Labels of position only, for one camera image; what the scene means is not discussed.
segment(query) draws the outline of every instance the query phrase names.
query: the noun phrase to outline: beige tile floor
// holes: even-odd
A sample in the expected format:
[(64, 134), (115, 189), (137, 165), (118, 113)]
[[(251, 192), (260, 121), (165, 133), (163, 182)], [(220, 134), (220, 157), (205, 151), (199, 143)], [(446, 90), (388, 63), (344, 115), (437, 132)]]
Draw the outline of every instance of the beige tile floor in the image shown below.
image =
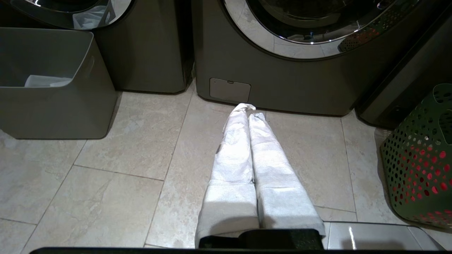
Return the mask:
[[(101, 140), (15, 140), (0, 131), (0, 252), (43, 246), (192, 248), (233, 105), (194, 84), (177, 95), (123, 92)], [(264, 111), (325, 221), (403, 224), (389, 209), (383, 132), (343, 118)], [(451, 235), (428, 230), (448, 249)]]

